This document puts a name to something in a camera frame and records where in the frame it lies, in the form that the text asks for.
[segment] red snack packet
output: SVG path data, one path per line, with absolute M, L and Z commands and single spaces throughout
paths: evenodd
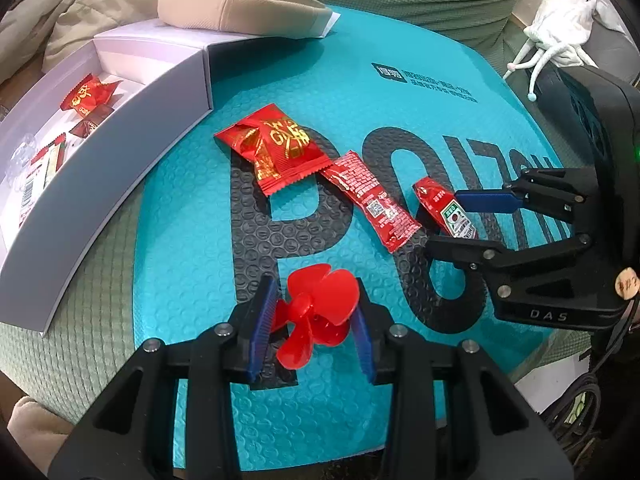
M 414 191 L 422 206 L 447 234 L 454 238 L 478 238 L 476 228 L 452 192 L 428 176 L 414 184 Z
M 89 74 L 66 95 L 60 109 L 74 108 L 82 117 L 87 117 L 97 105 L 107 104 L 120 83 L 122 81 L 103 84 L 95 75 Z
M 306 132 L 275 104 L 215 136 L 254 164 L 255 177 L 266 196 L 331 164 Z
M 390 253 L 421 227 L 386 193 L 357 153 L 348 151 L 321 173 L 362 209 Z
M 86 139 L 112 113 L 113 108 L 110 106 L 97 105 L 87 117 L 80 119 L 80 122 L 69 130 L 69 133 L 81 139 Z

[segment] wrapped candy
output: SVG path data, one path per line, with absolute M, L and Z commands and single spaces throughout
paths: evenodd
M 70 134 L 86 139 L 100 124 L 113 113 L 113 108 L 107 105 L 97 105 L 94 110 L 69 130 Z
M 87 117 L 98 105 L 107 104 L 120 83 L 122 81 L 104 84 L 95 75 L 89 74 L 66 95 L 60 109 L 73 108 L 82 117 Z
M 331 164 L 306 132 L 275 104 L 215 136 L 254 165 L 258 185 L 266 196 Z

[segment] teal mat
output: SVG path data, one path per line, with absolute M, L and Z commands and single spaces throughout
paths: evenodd
M 337 10 L 342 17 L 324 40 L 261 39 L 212 56 L 216 110 L 146 180 L 134 266 L 135 343 L 196 337 L 225 320 L 236 296 L 247 297 L 262 272 L 276 272 L 284 286 L 293 270 L 328 262 L 361 277 L 370 298 L 396 322 L 432 341 L 475 339 L 512 370 L 550 330 L 494 319 L 490 301 L 482 308 L 481 288 L 471 300 L 455 300 L 465 275 L 449 264 L 431 266 L 430 287 L 421 267 L 429 269 L 428 262 L 414 240 L 394 259 L 360 211 L 351 216 L 321 177 L 265 200 L 251 168 L 212 138 L 275 102 L 313 130 L 330 156 L 362 154 L 414 215 L 411 186 L 426 169 L 466 189 L 500 187 L 524 166 L 559 165 L 480 55 L 407 23 Z M 481 236 L 502 238 L 510 248 L 546 243 L 563 229 L 530 212 L 472 217 Z M 466 279 L 478 286 L 476 278 Z M 324 462 L 384 443 L 390 389 L 366 383 L 351 337 L 337 348 L 315 348 L 297 374 L 273 363 L 270 369 L 278 380 L 265 378 L 261 389 L 232 386 L 242 469 Z M 185 386 L 178 394 L 177 466 L 184 465 Z M 442 391 L 436 392 L 443 415 Z

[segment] printed logo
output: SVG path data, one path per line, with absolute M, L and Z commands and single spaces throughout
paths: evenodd
M 399 81 L 401 83 L 406 83 L 406 79 L 402 76 L 400 71 L 397 68 L 393 68 L 392 66 L 387 65 L 379 65 L 378 63 L 371 63 L 373 68 L 378 71 L 385 79 L 391 79 L 391 81 Z

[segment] beige blanket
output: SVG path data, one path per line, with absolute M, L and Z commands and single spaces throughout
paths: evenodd
M 7 425 L 18 446 L 44 474 L 73 428 L 71 423 L 46 410 L 31 397 L 16 402 Z
M 44 49 L 44 72 L 110 28 L 155 18 L 158 0 L 15 0 L 0 22 L 0 83 Z

